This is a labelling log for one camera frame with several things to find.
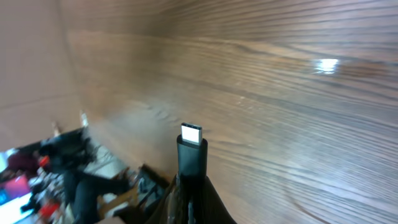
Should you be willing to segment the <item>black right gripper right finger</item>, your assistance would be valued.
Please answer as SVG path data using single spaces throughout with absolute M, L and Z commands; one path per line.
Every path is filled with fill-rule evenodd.
M 236 224 L 208 177 L 194 192 L 194 218 L 199 224 Z

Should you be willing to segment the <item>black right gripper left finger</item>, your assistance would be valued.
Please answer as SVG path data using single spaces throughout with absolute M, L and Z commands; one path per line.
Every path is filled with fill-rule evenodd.
M 146 224 L 186 224 L 187 215 L 187 191 L 180 176 L 176 175 Z

